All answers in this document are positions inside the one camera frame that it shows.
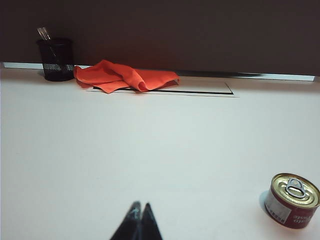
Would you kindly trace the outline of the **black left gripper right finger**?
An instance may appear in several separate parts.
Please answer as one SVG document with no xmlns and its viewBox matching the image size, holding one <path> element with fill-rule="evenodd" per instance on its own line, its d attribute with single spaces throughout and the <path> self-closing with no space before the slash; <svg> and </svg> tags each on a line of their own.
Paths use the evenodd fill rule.
<svg viewBox="0 0 320 240">
<path fill-rule="evenodd" d="M 142 240 L 163 240 L 150 203 L 144 207 L 141 219 Z"/>
</svg>

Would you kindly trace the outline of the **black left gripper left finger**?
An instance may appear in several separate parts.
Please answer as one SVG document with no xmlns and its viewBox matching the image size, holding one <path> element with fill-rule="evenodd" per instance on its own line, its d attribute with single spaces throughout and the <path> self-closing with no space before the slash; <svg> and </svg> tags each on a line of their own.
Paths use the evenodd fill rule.
<svg viewBox="0 0 320 240">
<path fill-rule="evenodd" d="M 134 201 L 129 207 L 124 219 L 116 229 L 111 240 L 140 240 L 141 239 L 141 203 Z"/>
</svg>

